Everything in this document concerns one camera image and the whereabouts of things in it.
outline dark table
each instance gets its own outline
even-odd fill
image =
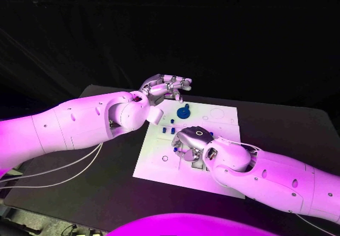
[[[92,85],[81,97],[118,91],[130,90]],[[185,101],[236,107],[242,142],[340,175],[340,138],[324,111],[195,96],[185,96]],[[187,212],[235,220],[284,236],[323,235],[294,214],[251,199],[134,178],[147,127],[149,122],[104,143],[92,166],[74,180],[49,188],[13,189],[4,204],[104,231],[150,215]],[[92,149],[59,151],[35,158],[25,174],[74,162]],[[43,176],[19,180],[17,185],[61,182],[84,169],[91,159]],[[340,232],[337,224],[306,218],[333,233]]]

